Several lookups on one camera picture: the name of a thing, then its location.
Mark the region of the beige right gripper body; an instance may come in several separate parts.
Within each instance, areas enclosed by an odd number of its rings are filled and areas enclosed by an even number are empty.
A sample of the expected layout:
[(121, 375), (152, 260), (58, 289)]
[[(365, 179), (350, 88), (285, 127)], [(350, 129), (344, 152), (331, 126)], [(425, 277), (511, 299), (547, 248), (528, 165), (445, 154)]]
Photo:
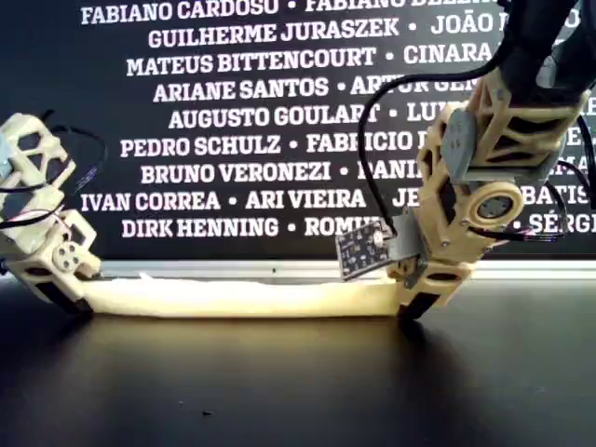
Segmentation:
[(480, 236), (471, 228), (494, 230), (494, 220), (475, 216), (465, 203), (456, 203), (451, 211), (453, 219), (448, 222), (441, 203), (421, 203), (415, 210), (423, 240), (432, 259), (451, 263), (476, 263), (494, 239)]

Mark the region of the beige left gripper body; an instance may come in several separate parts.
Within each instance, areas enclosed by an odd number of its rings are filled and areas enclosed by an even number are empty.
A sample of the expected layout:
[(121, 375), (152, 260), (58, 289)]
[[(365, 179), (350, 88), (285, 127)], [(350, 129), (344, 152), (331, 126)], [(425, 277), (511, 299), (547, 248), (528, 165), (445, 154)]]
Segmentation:
[(76, 255), (91, 252), (96, 236), (77, 210), (25, 210), (1, 222), (1, 257), (6, 269), (15, 264), (75, 273)]

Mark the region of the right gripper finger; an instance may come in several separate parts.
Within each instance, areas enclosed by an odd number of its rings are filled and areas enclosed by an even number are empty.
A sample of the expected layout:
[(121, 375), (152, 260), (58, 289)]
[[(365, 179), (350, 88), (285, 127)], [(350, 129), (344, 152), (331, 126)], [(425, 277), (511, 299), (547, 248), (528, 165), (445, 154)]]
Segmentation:
[(408, 289), (411, 300), (400, 305), (400, 318), (416, 320), (431, 307), (446, 305), (471, 273), (470, 265), (429, 266)]
[(412, 289), (427, 269), (427, 260), (422, 256), (396, 261), (388, 266), (388, 277)]

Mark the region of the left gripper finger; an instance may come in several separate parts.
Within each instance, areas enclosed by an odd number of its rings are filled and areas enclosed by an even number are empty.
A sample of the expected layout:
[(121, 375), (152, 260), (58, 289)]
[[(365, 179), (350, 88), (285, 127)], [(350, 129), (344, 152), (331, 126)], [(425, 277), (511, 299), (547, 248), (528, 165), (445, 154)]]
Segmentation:
[(102, 275), (102, 260), (89, 251), (80, 251), (76, 255), (78, 260), (75, 274), (84, 279), (96, 279)]
[(52, 271), (42, 266), (18, 267), (15, 264), (10, 264), (7, 270), (42, 301), (52, 303), (68, 314), (92, 314), (83, 287), (90, 278), (85, 275)]

